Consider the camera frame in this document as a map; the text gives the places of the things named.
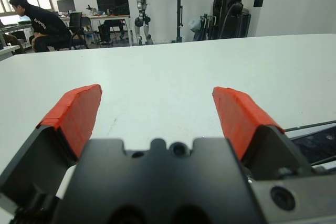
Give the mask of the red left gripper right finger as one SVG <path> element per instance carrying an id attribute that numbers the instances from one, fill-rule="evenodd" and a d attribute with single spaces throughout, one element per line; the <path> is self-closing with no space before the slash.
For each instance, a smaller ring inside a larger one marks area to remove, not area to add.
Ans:
<path id="1" fill-rule="evenodd" d="M 215 87 L 223 135 L 256 180 L 306 177 L 313 168 L 282 129 L 246 93 Z"/>

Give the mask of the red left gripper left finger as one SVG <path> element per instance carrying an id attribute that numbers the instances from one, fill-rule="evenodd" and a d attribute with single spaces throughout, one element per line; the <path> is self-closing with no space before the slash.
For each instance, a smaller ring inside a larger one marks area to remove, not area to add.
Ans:
<path id="1" fill-rule="evenodd" d="M 23 207 L 36 193 L 55 195 L 92 135 L 102 96 L 99 84 L 65 93 L 37 124 L 1 173 L 1 207 Z"/>

